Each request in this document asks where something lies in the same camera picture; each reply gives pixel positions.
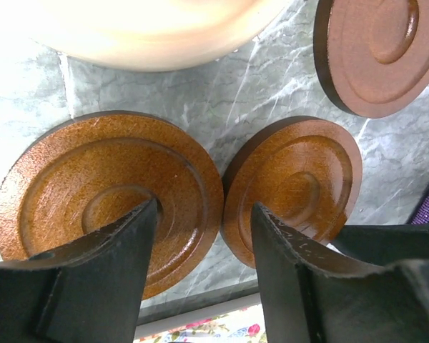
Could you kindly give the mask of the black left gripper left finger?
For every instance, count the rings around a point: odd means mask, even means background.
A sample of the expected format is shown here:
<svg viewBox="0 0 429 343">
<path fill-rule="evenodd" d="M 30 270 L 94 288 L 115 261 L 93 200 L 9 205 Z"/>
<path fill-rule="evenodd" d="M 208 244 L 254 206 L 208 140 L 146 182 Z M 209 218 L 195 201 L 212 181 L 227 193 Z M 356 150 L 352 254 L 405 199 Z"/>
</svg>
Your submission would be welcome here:
<svg viewBox="0 0 429 343">
<path fill-rule="evenodd" d="M 132 342 L 157 203 L 24 261 L 0 262 L 0 342 Z"/>
</svg>

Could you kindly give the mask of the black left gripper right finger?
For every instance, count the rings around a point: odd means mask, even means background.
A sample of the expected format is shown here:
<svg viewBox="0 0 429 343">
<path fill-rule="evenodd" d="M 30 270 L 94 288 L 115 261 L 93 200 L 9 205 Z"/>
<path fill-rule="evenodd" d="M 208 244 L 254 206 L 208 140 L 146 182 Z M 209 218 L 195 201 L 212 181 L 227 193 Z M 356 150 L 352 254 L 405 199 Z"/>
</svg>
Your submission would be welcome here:
<svg viewBox="0 0 429 343">
<path fill-rule="evenodd" d="M 251 213 L 269 342 L 429 342 L 429 224 L 346 226 L 330 249 Z"/>
</svg>

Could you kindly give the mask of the brown wooden saucer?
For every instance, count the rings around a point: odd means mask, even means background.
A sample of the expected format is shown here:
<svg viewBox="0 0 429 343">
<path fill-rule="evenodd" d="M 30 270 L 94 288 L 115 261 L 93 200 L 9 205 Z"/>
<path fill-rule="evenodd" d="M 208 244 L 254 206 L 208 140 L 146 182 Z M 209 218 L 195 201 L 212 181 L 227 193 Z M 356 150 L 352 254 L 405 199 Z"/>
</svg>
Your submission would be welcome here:
<svg viewBox="0 0 429 343">
<path fill-rule="evenodd" d="M 225 171 L 222 238 L 255 267 L 251 212 L 260 202 L 286 225 L 328 244 L 351 215 L 362 178 L 358 144 L 342 126 L 311 116 L 276 121 L 251 137 Z"/>
<path fill-rule="evenodd" d="M 133 111 L 49 130 L 0 186 L 0 255 L 26 259 L 115 222 L 154 199 L 157 229 L 143 297 L 184 279 L 220 230 L 224 195 L 205 149 L 169 121 Z"/>
<path fill-rule="evenodd" d="M 336 107 L 390 116 L 429 84 L 429 1 L 319 1 L 313 51 Z"/>
</svg>

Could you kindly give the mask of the cream three-tier cake stand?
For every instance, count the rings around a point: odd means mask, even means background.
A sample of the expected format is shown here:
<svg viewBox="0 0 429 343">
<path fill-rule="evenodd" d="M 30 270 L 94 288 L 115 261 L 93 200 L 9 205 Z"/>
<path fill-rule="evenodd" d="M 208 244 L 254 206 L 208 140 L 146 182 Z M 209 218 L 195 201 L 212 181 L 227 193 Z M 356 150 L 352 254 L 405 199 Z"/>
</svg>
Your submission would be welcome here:
<svg viewBox="0 0 429 343">
<path fill-rule="evenodd" d="M 0 1 L 0 38 L 22 35 L 117 69 L 214 61 L 263 31 L 288 1 Z"/>
</svg>

